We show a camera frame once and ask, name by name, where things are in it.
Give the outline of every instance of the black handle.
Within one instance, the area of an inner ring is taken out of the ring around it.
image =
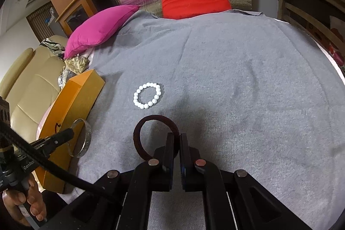
[[[27,178],[24,179],[20,184],[16,185],[14,189],[16,189],[19,192],[24,193],[25,197],[27,198],[28,190],[30,189],[30,184]],[[30,212],[31,205],[27,201],[25,201],[23,205],[19,205],[18,207],[21,213],[23,214],[23,216],[30,223],[33,229],[38,230],[40,227],[42,227],[46,223],[47,221],[46,219],[44,219],[43,221],[38,221],[37,218],[31,214]]]

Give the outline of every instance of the human hand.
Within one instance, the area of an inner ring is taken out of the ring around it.
[[[30,226],[30,224],[23,216],[18,206],[25,203],[26,200],[31,205],[30,212],[33,216],[36,216],[38,221],[42,221],[47,215],[47,210],[45,208],[45,203],[43,202],[42,194],[41,192],[39,192],[37,182],[32,174],[30,174],[28,180],[30,189],[28,190],[27,198],[25,198],[25,195],[23,193],[16,190],[5,190],[2,193],[2,199],[8,213],[15,221],[25,226]]]

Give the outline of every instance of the open cardboard box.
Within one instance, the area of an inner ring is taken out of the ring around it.
[[[105,82],[95,70],[88,70],[79,74],[66,83],[52,106],[47,119],[43,125],[40,139],[55,134],[55,128],[62,131],[71,127],[72,123],[81,118],[86,119],[91,107],[96,101]],[[77,124],[74,130],[74,138],[69,142],[73,151],[77,142],[83,123]],[[61,168],[68,170],[71,156],[68,153],[68,144],[65,143],[58,147],[49,158]],[[63,193],[64,181],[53,176],[43,168],[35,170],[36,176],[44,189]]]

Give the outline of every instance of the silver rivet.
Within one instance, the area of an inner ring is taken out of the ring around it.
[[[206,165],[206,161],[204,159],[198,159],[195,161],[196,166],[203,167]]]
[[[149,160],[149,165],[150,166],[157,166],[159,164],[159,160],[158,159],[150,159]]]
[[[108,178],[116,178],[119,175],[119,172],[116,170],[111,170],[107,173]]]
[[[246,170],[240,169],[240,170],[237,170],[237,171],[236,171],[236,174],[237,174],[237,176],[238,176],[239,178],[244,178],[244,177],[247,176],[248,173],[247,173]]]

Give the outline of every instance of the gray blanket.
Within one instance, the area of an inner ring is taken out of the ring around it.
[[[328,229],[344,209],[345,87],[300,30],[236,10],[183,20],[138,11],[96,50],[92,67],[106,84],[88,117],[93,139],[79,177],[94,182],[111,169],[134,169],[142,160],[133,129],[161,114],[204,159],[246,169],[313,229]],[[146,82],[159,83],[162,95],[141,110],[133,93]],[[144,125],[149,153],[167,132],[158,122]],[[181,189],[178,166],[177,157],[173,191],[152,196],[148,229],[205,228],[201,194]]]

